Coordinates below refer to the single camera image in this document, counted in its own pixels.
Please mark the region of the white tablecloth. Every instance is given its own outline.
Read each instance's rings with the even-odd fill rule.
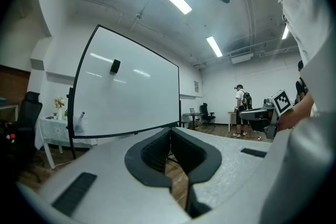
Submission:
[[[48,144],[55,144],[61,146],[70,146],[69,134],[66,126],[66,120],[48,120],[46,117],[39,117],[37,120],[35,147],[39,150],[44,141]],[[88,147],[98,144],[97,139],[74,139],[76,147]]]

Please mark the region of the whiteboard frame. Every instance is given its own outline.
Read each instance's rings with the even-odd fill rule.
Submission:
[[[132,42],[134,42],[134,43],[136,43],[136,44],[138,44],[138,45],[140,45],[141,47],[143,47],[143,48],[145,48],[145,49],[151,51],[152,53],[154,53],[154,54],[160,56],[161,58],[163,58],[164,60],[166,60],[166,61],[172,63],[173,65],[177,66],[177,78],[178,78],[178,82],[179,82],[179,84],[178,84],[178,88],[179,88],[179,89],[178,89],[178,90],[179,90],[178,92],[179,92],[179,93],[178,93],[178,96],[177,96],[177,98],[178,98],[178,107],[179,107],[179,117],[178,117],[178,121],[174,121],[174,122],[171,122],[171,123],[167,123],[167,124],[164,124],[164,125],[160,125],[160,126],[156,126],[156,127],[152,127],[152,128],[148,128],[148,129],[135,130],[135,131],[126,132],[126,133],[108,134],[108,135],[95,135],[95,136],[91,136],[91,135],[89,135],[89,136],[87,136],[87,135],[86,135],[86,136],[76,136],[76,135],[75,135],[74,127],[73,127],[73,126],[74,126],[74,125],[73,125],[73,124],[74,124],[74,123],[73,123],[73,122],[74,122],[74,121],[73,121],[73,120],[74,120],[74,117],[73,117],[73,107],[74,107],[74,100],[75,100],[74,97],[75,97],[75,94],[76,94],[77,80],[78,80],[79,72],[80,72],[80,69],[81,69],[81,66],[82,66],[84,57],[85,57],[85,55],[86,55],[86,52],[87,52],[87,50],[88,50],[88,48],[89,48],[89,46],[90,46],[90,43],[91,43],[93,37],[95,36],[96,31],[98,30],[99,27],[104,28],[104,29],[106,29],[106,30],[108,30],[108,31],[111,31],[111,32],[113,32],[113,33],[115,33],[115,34],[117,34],[117,35],[123,37],[123,38],[126,38],[126,39],[128,39],[128,40],[130,40],[130,41],[132,41]],[[75,76],[75,80],[74,80],[74,85],[73,85],[73,87],[70,88],[70,90],[69,90],[69,95],[68,95],[68,132],[69,132],[69,136],[70,136],[71,138],[92,138],[92,139],[95,139],[95,138],[114,137],[114,136],[121,136],[121,135],[128,135],[128,134],[138,134],[138,133],[140,133],[140,132],[145,132],[145,131],[149,131],[149,130],[153,130],[153,129],[157,129],[157,128],[161,128],[161,127],[174,126],[174,124],[176,124],[176,123],[179,124],[180,121],[181,121],[181,104],[180,104],[180,69],[179,69],[179,66],[176,65],[176,64],[174,64],[172,61],[169,61],[168,59],[164,58],[162,55],[158,54],[157,52],[155,52],[155,51],[153,51],[153,50],[147,48],[146,46],[140,44],[139,42],[136,42],[135,40],[133,40],[133,39],[127,37],[127,36],[124,36],[124,35],[122,35],[122,34],[116,32],[116,31],[114,31],[114,30],[112,30],[112,29],[109,29],[109,28],[107,28],[107,27],[105,27],[105,26],[102,26],[102,25],[99,25],[99,24],[98,24],[98,25],[96,26],[96,28],[94,29],[94,31],[93,31],[93,33],[92,33],[92,35],[91,35],[91,37],[90,37],[90,39],[89,39],[89,41],[88,41],[88,43],[87,43],[85,49],[84,49],[84,51],[83,51],[83,54],[82,54],[82,56],[81,56],[81,58],[80,58],[79,65],[78,65],[78,68],[77,68],[77,71],[76,71],[76,76]]]

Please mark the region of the flowers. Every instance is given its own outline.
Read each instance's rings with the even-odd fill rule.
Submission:
[[[63,97],[56,97],[54,99],[55,102],[55,107],[56,108],[61,108],[63,105],[65,105],[65,100],[63,99]]]

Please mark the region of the white shirt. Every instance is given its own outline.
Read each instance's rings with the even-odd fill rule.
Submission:
[[[303,64],[331,34],[334,19],[326,0],[281,0],[286,24],[298,43]]]
[[[236,99],[240,99],[240,105],[243,105],[244,93],[245,91],[243,89],[237,91]]]

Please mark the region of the shorts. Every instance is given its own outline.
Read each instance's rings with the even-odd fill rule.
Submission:
[[[245,111],[245,107],[244,107],[243,105],[241,105],[241,106],[239,107],[239,111],[236,112],[236,124],[237,124],[237,125],[241,125],[241,124],[242,124],[241,122],[243,121],[243,125],[248,125],[248,120],[242,120],[242,119],[240,118],[239,113],[240,113],[241,111]]]

